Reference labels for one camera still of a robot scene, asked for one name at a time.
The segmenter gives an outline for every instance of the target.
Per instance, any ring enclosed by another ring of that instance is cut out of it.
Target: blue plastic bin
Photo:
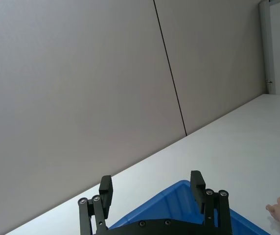
[[[230,210],[233,235],[269,235],[249,220]],[[182,180],[145,202],[110,229],[148,219],[176,219],[202,224],[203,217],[190,189],[190,182]]]

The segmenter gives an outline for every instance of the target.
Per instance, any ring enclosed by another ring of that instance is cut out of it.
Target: bolt head
[[[227,193],[225,191],[221,191],[219,194],[222,196],[227,196]]]
[[[207,195],[212,195],[213,191],[212,190],[207,190],[206,193],[207,193]]]
[[[84,204],[84,203],[86,203],[86,202],[87,202],[86,199],[81,199],[79,203],[80,203],[80,204]]]
[[[140,227],[144,227],[145,225],[146,225],[145,221],[142,220],[142,221],[139,222]]]

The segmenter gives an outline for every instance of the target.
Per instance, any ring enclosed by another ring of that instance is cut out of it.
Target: panel seam
[[[185,125],[185,121],[184,121],[184,116],[183,116],[183,112],[181,110],[181,106],[180,106],[180,102],[179,102],[179,98],[178,98],[178,93],[177,93],[177,89],[176,89],[176,85],[175,85],[175,81],[174,81],[174,76],[173,76],[173,72],[171,70],[171,66],[170,66],[170,62],[169,62],[169,57],[168,57],[168,53],[167,53],[167,49],[166,49],[166,44],[165,44],[165,40],[164,40],[164,36],[163,36],[163,32],[162,32],[162,27],[161,27],[161,23],[160,23],[160,18],[159,18],[158,10],[156,8],[155,0],[153,0],[153,3],[154,3],[155,12],[156,12],[156,16],[157,16],[159,27],[160,27],[160,32],[161,32],[161,36],[162,36],[162,40],[163,40],[163,44],[164,44],[164,49],[165,49],[165,53],[166,53],[166,57],[167,57],[167,62],[168,62],[168,67],[169,67],[171,79],[173,80],[173,85],[174,85],[174,89],[175,89],[175,94],[176,94],[176,98],[177,98],[177,103],[178,103],[178,107],[179,107],[179,111],[180,111],[181,120],[183,122],[184,130],[185,130],[185,135],[187,136],[187,130],[186,130],[186,125]]]

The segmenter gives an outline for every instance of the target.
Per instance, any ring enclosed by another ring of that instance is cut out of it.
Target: white table
[[[115,175],[107,225],[171,184],[189,180],[195,169],[208,188],[229,192],[233,210],[267,232],[280,234],[265,209],[280,196],[280,95],[262,95]],[[96,194],[98,185],[8,235],[79,235],[77,200]]]

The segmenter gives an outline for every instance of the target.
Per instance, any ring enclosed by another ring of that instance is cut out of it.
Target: white tabletop
[[[107,226],[173,183],[189,180],[191,170],[201,171],[208,188],[227,190],[231,209],[280,234],[265,209],[280,196],[280,95],[262,95],[115,175]],[[80,235],[77,200],[96,194],[98,186],[8,235]]]

